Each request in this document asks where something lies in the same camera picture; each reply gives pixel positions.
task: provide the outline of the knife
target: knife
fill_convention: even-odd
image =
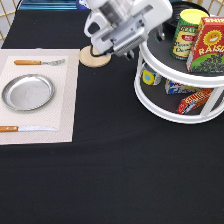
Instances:
[[[43,61],[33,61],[33,60],[16,60],[14,63],[16,65],[60,65],[65,62],[65,59],[58,60],[58,61],[51,61],[51,62],[43,62]]]
[[[18,131],[57,131],[55,128],[43,126],[0,126],[0,132],[18,132]]]

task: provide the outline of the wooden coaster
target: wooden coaster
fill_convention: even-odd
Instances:
[[[99,54],[95,48],[93,48],[93,54]],[[83,48],[79,53],[79,60],[85,66],[91,68],[102,67],[109,63],[111,60],[111,55],[109,56],[102,56],[102,57],[93,57],[90,54],[90,46]]]

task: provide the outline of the metal plate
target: metal plate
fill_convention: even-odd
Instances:
[[[46,104],[54,85],[43,75],[23,75],[9,82],[2,91],[4,103],[13,110],[28,111]]]

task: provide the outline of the placemat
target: placemat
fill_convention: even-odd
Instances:
[[[54,97],[36,110],[18,112],[0,102],[1,126],[48,126],[58,131],[0,133],[0,144],[71,142],[75,113],[79,50],[1,50],[0,90],[12,79],[24,74],[41,74],[52,80]],[[59,66],[18,66],[14,60],[54,61],[65,59]]]

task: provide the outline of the red box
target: red box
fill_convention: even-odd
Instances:
[[[203,17],[187,60],[188,72],[224,71],[224,17]]]
[[[203,89],[199,92],[196,92],[183,100],[181,100],[180,105],[177,109],[179,114],[186,114],[187,112],[201,106],[206,103],[210,97],[212,90],[209,88]]]

